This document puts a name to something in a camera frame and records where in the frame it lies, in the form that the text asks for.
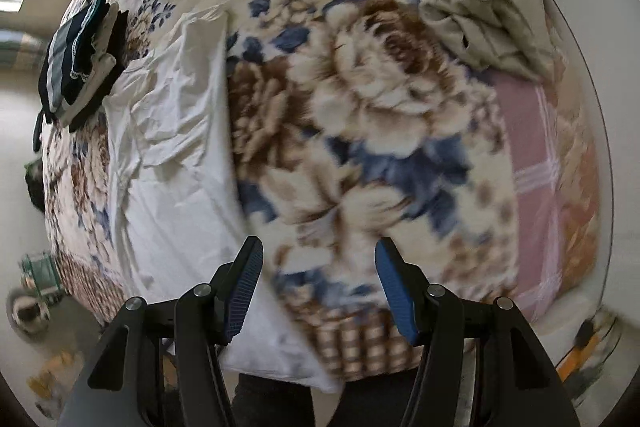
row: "floral bedsheet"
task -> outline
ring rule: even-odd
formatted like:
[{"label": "floral bedsheet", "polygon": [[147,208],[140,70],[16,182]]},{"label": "floral bedsheet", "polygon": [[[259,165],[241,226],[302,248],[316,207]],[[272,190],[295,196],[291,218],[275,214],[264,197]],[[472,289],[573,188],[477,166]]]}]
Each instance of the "floral bedsheet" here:
[{"label": "floral bedsheet", "polygon": [[[88,1],[73,0],[65,17]],[[383,235],[465,298],[517,298],[518,206],[495,88],[433,39],[419,0],[118,2],[129,10],[127,60],[148,54],[181,13],[225,4],[239,198],[283,306],[336,375],[419,359],[375,273]],[[106,136],[102,111],[75,134],[52,127],[44,177],[63,283],[110,320],[126,296],[106,211]],[[579,250],[594,227],[574,229]]]}]

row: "floor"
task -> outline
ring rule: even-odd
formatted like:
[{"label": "floor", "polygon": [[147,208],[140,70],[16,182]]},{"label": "floor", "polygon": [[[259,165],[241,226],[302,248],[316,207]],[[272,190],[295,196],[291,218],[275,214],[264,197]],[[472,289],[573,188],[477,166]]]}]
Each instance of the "floor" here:
[{"label": "floor", "polygon": [[[34,159],[33,125],[39,110],[36,78],[0,71],[0,289],[20,285],[18,261],[49,248],[42,213],[33,207],[24,183],[24,165]],[[73,299],[52,310],[50,331],[41,344],[28,344],[0,314],[0,371],[27,413],[40,427],[54,425],[35,408],[26,379],[37,374],[60,349],[91,349],[98,335],[93,315]]]},{"label": "floor", "polygon": [[576,408],[582,427],[597,427],[613,409],[640,365],[640,330],[625,324],[618,347],[600,379],[583,395]]}]

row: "plaid fabric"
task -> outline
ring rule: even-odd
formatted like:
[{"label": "plaid fabric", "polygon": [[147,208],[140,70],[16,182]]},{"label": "plaid fabric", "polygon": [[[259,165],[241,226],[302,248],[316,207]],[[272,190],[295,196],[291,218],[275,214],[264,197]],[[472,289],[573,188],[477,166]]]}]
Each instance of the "plaid fabric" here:
[{"label": "plaid fabric", "polygon": [[569,63],[562,41],[550,27],[556,51],[554,82],[545,84],[549,115],[554,122],[560,158],[559,198],[562,203],[562,280],[559,294],[570,290],[596,261],[600,229],[598,163],[580,79]]},{"label": "plaid fabric", "polygon": [[41,67],[47,43],[28,33],[0,30],[0,68],[30,71]]},{"label": "plaid fabric", "polygon": [[57,120],[54,114],[63,104],[68,107],[76,101],[85,80],[77,70],[90,70],[94,53],[91,39],[108,9],[106,0],[94,0],[54,33],[38,81],[47,123]]},{"label": "plaid fabric", "polygon": [[100,322],[110,322],[125,301],[122,289],[98,271],[58,251],[56,265],[66,291]]},{"label": "plaid fabric", "polygon": [[555,121],[542,86],[496,70],[488,76],[504,114],[518,195],[520,269],[514,298],[535,320],[551,306],[562,279]]},{"label": "plaid fabric", "polygon": [[286,302],[327,370],[346,381],[397,373],[420,363],[422,347],[407,343],[389,310],[362,316],[327,312],[313,303]]}]

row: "person's leg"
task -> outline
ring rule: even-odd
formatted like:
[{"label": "person's leg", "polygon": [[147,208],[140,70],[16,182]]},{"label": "person's leg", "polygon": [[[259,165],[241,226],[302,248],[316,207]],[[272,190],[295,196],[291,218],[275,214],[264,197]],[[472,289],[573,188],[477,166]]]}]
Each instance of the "person's leg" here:
[{"label": "person's leg", "polygon": [[237,427],[315,427],[311,389],[240,374],[231,403]]},{"label": "person's leg", "polygon": [[329,427],[400,425],[417,369],[348,382]]}]

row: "beige blanket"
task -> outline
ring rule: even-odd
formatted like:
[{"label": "beige blanket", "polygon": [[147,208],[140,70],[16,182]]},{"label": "beige blanket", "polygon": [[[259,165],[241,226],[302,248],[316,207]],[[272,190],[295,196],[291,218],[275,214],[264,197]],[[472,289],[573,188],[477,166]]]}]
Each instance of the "beige blanket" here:
[{"label": "beige blanket", "polygon": [[442,42],[474,69],[552,77],[542,0],[422,0],[420,8]]}]

